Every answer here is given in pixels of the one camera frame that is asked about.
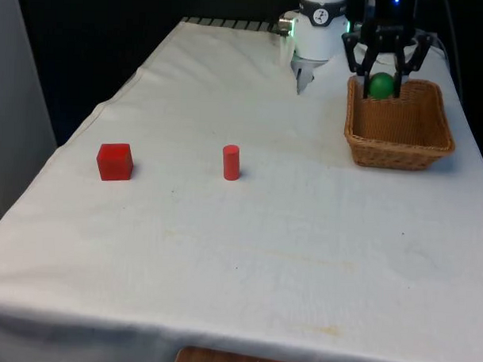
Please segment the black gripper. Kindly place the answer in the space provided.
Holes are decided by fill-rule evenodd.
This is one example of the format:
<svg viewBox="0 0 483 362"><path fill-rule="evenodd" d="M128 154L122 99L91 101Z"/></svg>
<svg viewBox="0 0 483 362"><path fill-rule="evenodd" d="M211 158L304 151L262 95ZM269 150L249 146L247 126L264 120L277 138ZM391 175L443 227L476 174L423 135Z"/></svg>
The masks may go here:
<svg viewBox="0 0 483 362"><path fill-rule="evenodd" d="M430 33L415 35L416 3L417 0L365 0L361 31L342 34L349 70L363 78L364 98L370 93L370 73L385 43L384 35L392 37L394 43L394 98L400 96L402 79L422 68L433 37ZM355 57L355 47L360 41L366 44L361 63ZM404 53L408 46L413 47L409 58Z"/></svg>

